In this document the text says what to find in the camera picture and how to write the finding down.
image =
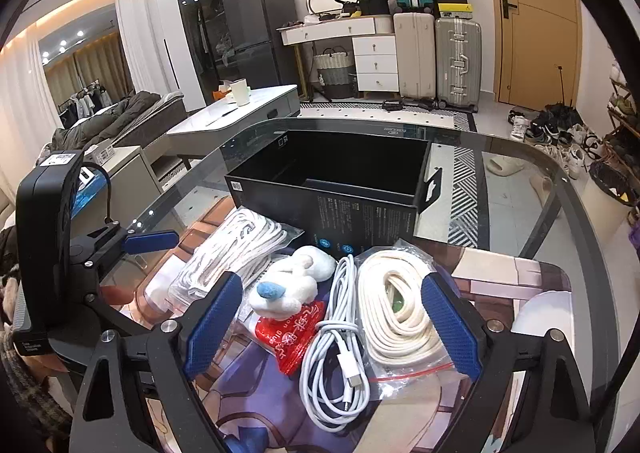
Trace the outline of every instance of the white rope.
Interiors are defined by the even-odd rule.
[[[442,342],[422,306],[422,278],[433,269],[405,251],[369,256],[358,270],[358,303],[369,356],[390,367],[420,363]],[[393,312],[396,292],[402,308]]]
[[[302,402],[315,425],[330,433],[343,430],[369,404],[369,381],[356,337],[355,283],[356,266],[349,255],[338,262],[324,321],[316,325],[318,333],[302,360],[299,386]],[[344,388],[341,397],[329,399],[323,369],[326,353],[334,343],[340,352]]]
[[[225,271],[237,273],[242,286],[252,283],[269,265],[269,255],[287,239],[282,226],[246,208],[233,211],[196,249],[170,288],[188,301],[204,297]]]

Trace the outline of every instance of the red packet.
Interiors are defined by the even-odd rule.
[[[324,301],[303,305],[302,310],[284,321],[260,318],[255,337],[273,351],[278,369],[285,375],[294,373],[316,333],[316,323],[324,317]]]

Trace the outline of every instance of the refrigerator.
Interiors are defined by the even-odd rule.
[[[252,88],[299,84],[292,47],[277,29],[296,21],[294,0],[223,0],[242,78]]]

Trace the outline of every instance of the beige suitcase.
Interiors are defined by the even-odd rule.
[[[413,99],[436,96],[434,18],[405,12],[394,15],[400,95]]]

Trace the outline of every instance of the drawer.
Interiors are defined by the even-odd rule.
[[[366,36],[353,38],[353,53],[357,56],[396,55],[396,36]]]
[[[317,25],[308,25],[303,29],[305,31],[303,41],[315,41],[326,38],[375,34],[376,24],[373,18],[354,18],[326,21]]]
[[[397,74],[396,56],[356,56],[359,74]]]
[[[358,74],[361,92],[397,92],[398,74]]]

